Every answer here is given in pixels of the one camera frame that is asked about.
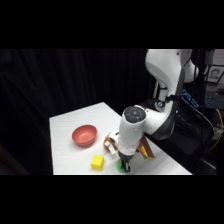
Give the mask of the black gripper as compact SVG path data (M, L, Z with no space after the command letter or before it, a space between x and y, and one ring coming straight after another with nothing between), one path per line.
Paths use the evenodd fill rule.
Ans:
M131 170L132 170L132 164L131 164L130 160L134 157L134 155L131 155L131 156L130 155L124 155L120 151L118 151L118 156L120 157L120 159L122 161L129 162L128 165L127 165L127 168L128 168L128 172L131 172ZM122 168L122 172L123 173L126 173L126 165L125 165L125 163L122 162L121 168Z

